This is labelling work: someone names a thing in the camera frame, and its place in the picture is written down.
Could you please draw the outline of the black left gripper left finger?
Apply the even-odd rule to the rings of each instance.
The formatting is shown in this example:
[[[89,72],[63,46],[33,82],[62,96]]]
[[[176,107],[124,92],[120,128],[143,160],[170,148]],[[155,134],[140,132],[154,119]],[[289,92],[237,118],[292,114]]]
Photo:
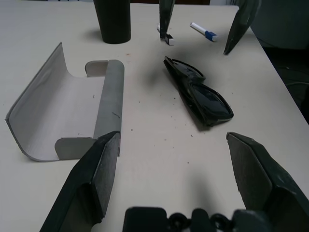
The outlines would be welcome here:
[[[119,155],[120,132],[99,137],[69,173],[42,232],[89,232],[106,216]]]

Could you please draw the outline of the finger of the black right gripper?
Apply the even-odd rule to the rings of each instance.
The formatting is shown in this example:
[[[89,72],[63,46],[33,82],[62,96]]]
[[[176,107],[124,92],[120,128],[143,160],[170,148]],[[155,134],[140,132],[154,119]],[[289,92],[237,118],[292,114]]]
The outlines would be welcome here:
[[[260,9],[260,0],[237,0],[236,5],[239,10],[228,34],[224,55],[228,55],[233,50],[253,23]]]
[[[160,38],[164,39],[169,28],[175,0],[159,0]]]

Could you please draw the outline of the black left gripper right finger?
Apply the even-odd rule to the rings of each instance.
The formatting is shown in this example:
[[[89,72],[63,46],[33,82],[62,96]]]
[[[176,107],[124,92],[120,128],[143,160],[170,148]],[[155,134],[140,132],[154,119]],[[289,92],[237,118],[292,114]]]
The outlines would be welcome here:
[[[309,216],[309,201],[291,175],[254,139],[226,135],[238,190],[247,209]]]

